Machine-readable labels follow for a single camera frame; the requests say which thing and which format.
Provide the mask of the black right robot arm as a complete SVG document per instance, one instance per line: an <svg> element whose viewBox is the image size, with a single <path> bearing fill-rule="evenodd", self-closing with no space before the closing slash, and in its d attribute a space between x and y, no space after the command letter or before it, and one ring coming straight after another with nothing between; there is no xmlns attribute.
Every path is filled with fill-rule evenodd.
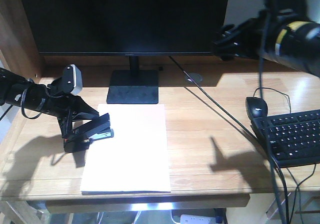
<svg viewBox="0 0 320 224"><path fill-rule="evenodd" d="M211 52L222 58L263 58L314 76L320 75L320 25L294 13L272 16L267 10L238 26L225 25Z"/></svg>

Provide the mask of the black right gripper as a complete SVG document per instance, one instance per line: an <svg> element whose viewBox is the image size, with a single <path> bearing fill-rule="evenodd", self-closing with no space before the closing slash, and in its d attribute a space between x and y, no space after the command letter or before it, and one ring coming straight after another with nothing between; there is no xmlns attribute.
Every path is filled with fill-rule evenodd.
<svg viewBox="0 0 320 224"><path fill-rule="evenodd" d="M211 52L223 60L234 57L271 59L275 52L274 41L279 25L278 18L268 10L259 12L239 25L224 25L211 42Z"/></svg>

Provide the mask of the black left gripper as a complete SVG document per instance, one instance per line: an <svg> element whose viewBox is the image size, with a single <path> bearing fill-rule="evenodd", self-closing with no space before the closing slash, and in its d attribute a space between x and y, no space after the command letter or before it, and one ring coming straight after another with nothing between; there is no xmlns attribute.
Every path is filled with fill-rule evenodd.
<svg viewBox="0 0 320 224"><path fill-rule="evenodd" d="M62 80L54 80L44 89L45 102L40 112L55 116L61 130L63 148L65 152L85 151L90 146L90 140L72 139L70 136L93 136L108 133L110 128L110 115L99 116L97 110L89 106L80 96L63 92ZM91 120L73 130L73 122Z"/></svg>

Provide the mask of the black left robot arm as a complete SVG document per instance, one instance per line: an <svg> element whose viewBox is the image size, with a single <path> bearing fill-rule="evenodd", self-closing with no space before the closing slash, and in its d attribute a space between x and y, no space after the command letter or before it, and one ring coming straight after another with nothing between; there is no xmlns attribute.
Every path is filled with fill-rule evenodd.
<svg viewBox="0 0 320 224"><path fill-rule="evenodd" d="M56 117L66 153L87 150L93 141L113 137L109 114L99 115L78 95L83 81L76 65L66 66L62 76L48 85L4 68L0 72L0 103L19 106L23 116L32 110Z"/></svg>

